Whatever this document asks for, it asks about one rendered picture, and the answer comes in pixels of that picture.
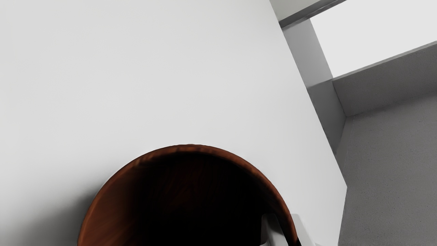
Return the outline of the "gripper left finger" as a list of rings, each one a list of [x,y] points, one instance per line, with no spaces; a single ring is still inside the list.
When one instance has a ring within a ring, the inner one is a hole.
[[[263,214],[261,217],[261,246],[288,246],[275,214]]]

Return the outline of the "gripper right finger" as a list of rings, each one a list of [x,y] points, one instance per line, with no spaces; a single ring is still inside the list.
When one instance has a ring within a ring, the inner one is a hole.
[[[291,214],[291,217],[301,246],[322,246],[313,240],[300,215]]]

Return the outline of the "brown wooden mug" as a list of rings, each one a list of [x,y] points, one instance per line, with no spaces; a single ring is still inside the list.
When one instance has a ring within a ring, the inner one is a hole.
[[[261,246],[275,214],[288,246],[301,246],[276,187],[243,158],[205,145],[148,152],[96,194],[77,246]]]

